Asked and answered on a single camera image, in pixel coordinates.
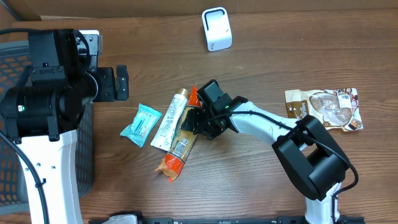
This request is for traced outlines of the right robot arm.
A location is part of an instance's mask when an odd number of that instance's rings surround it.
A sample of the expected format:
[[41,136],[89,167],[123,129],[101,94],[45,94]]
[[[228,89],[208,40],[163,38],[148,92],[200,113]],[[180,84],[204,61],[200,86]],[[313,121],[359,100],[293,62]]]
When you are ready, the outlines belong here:
[[242,96],[231,98],[216,80],[194,94],[199,109],[190,109],[182,129],[212,140],[226,130],[254,136],[272,146],[294,187],[305,197],[307,223],[338,223],[338,194],[351,168],[348,157],[314,116],[284,118]]

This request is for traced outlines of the orange cracker sleeve package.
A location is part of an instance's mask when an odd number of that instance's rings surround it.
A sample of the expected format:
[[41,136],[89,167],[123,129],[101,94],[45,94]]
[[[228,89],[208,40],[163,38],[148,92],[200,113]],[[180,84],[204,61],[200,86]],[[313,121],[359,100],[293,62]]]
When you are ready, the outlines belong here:
[[193,86],[192,90],[189,91],[190,96],[178,121],[171,148],[167,151],[159,166],[155,169],[157,172],[163,172],[168,177],[169,182],[173,182],[180,175],[196,139],[193,133],[182,130],[181,127],[189,109],[201,108],[201,103],[197,97],[197,91],[198,89],[196,86]]

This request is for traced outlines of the teal snack packet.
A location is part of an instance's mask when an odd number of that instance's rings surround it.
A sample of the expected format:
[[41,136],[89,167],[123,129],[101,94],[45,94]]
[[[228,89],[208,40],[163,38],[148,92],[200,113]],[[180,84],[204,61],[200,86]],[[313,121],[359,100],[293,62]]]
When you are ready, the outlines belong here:
[[127,137],[134,144],[143,147],[148,135],[161,116],[161,112],[146,105],[139,104],[133,122],[121,131],[120,136]]

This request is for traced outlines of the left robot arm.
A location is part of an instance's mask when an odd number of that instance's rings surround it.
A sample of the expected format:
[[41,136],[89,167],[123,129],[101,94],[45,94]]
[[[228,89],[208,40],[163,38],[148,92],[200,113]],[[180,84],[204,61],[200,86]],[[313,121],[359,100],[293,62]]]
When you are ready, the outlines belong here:
[[98,66],[98,30],[28,29],[27,35],[27,81],[1,101],[2,138],[24,168],[32,223],[82,223],[78,127],[87,105],[129,98],[127,68]]

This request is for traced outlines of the white gold tube package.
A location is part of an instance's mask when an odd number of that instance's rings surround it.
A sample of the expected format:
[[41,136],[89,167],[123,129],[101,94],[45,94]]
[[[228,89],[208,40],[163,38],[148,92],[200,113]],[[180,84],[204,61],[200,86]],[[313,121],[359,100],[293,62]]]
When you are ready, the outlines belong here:
[[170,150],[178,121],[187,105],[189,96],[190,93],[188,90],[184,88],[177,90],[154,139],[150,143],[151,146],[166,152]]

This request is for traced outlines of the brown white cookie pouch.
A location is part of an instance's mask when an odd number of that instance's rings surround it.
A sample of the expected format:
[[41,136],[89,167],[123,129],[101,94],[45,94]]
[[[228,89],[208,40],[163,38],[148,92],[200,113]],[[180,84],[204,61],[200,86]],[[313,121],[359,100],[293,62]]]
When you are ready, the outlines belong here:
[[289,118],[303,119],[307,115],[314,116],[326,129],[363,129],[358,91],[355,88],[287,90],[285,106]]

